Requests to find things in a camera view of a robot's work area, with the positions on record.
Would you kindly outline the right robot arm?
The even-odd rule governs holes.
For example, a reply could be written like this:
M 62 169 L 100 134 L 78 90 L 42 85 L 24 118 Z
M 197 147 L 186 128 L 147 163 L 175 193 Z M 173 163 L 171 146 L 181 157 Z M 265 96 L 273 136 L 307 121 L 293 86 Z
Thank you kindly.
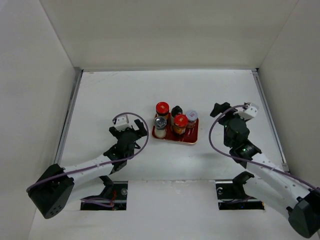
M 217 119 L 223 144 L 230 149 L 226 156 L 245 169 L 233 179 L 231 190 L 238 198 L 253 197 L 273 208 L 309 239 L 320 229 L 320 189 L 280 169 L 249 140 L 247 122 L 256 112 L 231 107 Z

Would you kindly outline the grey lid white label jar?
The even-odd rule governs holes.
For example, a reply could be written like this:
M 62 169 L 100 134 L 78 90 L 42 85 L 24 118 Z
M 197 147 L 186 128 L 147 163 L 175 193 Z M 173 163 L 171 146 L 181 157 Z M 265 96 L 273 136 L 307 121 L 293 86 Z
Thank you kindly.
M 185 115 L 188 120 L 186 127 L 188 129 L 193 129 L 197 123 L 197 120 L 198 120 L 198 113 L 195 110 L 190 109 L 185 113 Z

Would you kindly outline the silver lid salt shaker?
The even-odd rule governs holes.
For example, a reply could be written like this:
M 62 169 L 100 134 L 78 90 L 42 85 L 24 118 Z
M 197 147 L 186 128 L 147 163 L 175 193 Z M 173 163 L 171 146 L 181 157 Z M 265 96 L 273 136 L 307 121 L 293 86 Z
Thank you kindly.
M 157 116 L 154 121 L 154 135 L 159 138 L 163 139 L 167 134 L 167 120 L 162 116 Z

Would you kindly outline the black cap soy sauce bottle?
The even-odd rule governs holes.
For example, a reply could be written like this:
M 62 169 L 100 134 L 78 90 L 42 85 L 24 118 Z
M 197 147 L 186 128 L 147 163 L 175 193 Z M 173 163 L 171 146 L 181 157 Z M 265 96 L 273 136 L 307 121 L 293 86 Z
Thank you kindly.
M 170 113 L 170 124 L 172 126 L 174 125 L 175 117 L 179 114 L 183 114 L 183 110 L 179 105 L 176 105 L 175 107 L 172 108 Z

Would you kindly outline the red lid chili sauce jar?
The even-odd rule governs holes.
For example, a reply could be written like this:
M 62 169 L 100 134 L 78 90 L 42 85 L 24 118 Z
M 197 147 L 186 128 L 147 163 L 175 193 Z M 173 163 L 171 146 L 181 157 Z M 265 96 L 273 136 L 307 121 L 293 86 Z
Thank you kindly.
M 178 114 L 173 120 L 173 131 L 177 136 L 183 136 L 185 134 L 188 125 L 188 118 L 185 114 Z

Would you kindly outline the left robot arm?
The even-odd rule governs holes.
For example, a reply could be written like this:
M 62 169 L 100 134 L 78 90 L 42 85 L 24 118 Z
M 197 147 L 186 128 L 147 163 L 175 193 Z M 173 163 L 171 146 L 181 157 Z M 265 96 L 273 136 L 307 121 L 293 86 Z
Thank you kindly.
M 128 116 L 135 116 L 131 125 Z M 113 181 L 110 175 L 122 170 L 128 161 L 147 146 L 150 132 L 147 122 L 136 113 L 116 115 L 109 132 L 117 142 L 100 156 L 78 165 L 50 165 L 26 190 L 27 195 L 45 219 L 59 214 L 70 202 L 81 200 L 104 208 L 113 208 Z

